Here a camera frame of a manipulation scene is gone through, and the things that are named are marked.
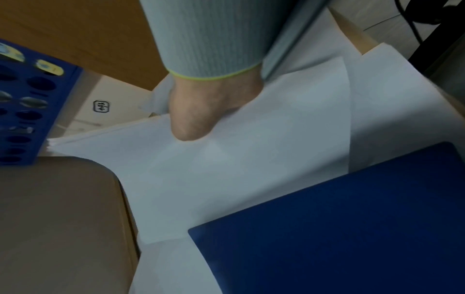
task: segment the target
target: dark blue board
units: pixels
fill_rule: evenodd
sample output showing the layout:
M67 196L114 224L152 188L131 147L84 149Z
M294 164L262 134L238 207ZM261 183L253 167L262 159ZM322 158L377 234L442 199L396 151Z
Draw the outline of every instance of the dark blue board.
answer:
M465 165L441 143L189 234L224 294L463 294Z
M0 55L0 91L11 97L0 97L0 166L27 165L36 158L82 69L8 41L0 43L19 50L25 57L25 62L16 62ZM34 66L39 59L60 66L64 74L55 76L41 71ZM24 106L24 97L44 100L47 105Z

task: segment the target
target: beige fabric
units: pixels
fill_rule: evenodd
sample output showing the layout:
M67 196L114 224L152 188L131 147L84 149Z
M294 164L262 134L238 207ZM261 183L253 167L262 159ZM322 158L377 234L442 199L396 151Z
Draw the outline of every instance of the beige fabric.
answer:
M2 293L125 294L137 257L114 175L72 157L0 168Z

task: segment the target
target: floor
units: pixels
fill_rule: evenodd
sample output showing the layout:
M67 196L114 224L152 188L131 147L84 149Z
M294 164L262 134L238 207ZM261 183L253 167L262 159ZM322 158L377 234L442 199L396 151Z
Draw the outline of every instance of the floor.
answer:
M461 0L449 0L448 5L457 5ZM407 7L410 0L401 0ZM419 44L410 27L396 8L394 0L333 0L332 8L363 29L374 40L392 45L405 58L409 58ZM416 24L423 39L437 26ZM465 36L454 53L430 77L449 94L465 104Z

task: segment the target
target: blue plastic tray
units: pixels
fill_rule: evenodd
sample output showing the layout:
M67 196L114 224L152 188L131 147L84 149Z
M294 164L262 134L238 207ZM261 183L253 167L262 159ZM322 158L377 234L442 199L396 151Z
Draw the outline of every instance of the blue plastic tray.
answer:
M0 55L0 166L27 165L37 156L82 69L8 41L0 43L25 57L19 62ZM61 67L63 75L37 68L37 60Z

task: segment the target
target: blue folder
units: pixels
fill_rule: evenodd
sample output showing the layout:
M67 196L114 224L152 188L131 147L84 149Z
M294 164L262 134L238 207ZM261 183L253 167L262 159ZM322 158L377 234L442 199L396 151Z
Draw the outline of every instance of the blue folder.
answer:
M463 294L465 165L441 143L189 235L224 294Z

